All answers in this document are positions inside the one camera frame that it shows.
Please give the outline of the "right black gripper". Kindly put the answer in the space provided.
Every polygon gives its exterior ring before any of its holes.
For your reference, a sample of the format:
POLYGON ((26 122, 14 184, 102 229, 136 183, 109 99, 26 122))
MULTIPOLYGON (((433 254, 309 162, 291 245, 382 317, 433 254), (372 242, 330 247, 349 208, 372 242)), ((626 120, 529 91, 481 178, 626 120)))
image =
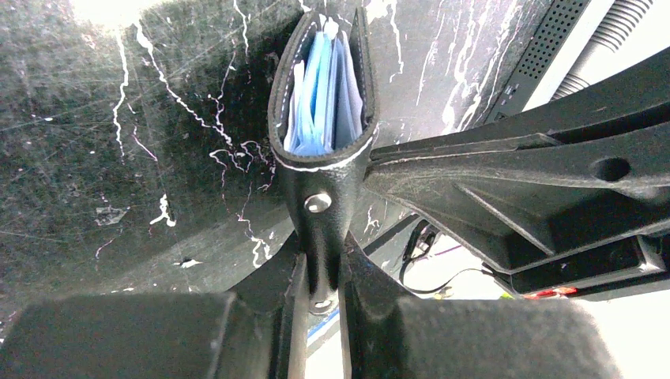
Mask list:
POLYGON ((530 111, 377 148, 364 184, 514 273, 492 274, 515 298, 666 291, 668 120, 663 50, 530 111))

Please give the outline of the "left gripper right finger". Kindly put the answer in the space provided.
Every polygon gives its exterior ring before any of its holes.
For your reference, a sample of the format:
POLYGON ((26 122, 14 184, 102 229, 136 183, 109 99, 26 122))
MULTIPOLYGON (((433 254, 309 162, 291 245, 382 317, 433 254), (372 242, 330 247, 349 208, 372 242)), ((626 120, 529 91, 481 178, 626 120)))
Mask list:
POLYGON ((419 298, 345 239, 347 378, 618 378, 593 319, 567 300, 419 298))

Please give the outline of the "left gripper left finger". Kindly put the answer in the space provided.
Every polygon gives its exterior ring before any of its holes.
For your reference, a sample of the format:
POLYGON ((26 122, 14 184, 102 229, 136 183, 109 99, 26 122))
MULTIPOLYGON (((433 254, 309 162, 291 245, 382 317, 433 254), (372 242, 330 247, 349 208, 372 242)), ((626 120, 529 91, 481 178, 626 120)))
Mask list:
POLYGON ((77 296, 27 308, 4 378, 301 378, 307 258, 291 235, 228 291, 77 296))

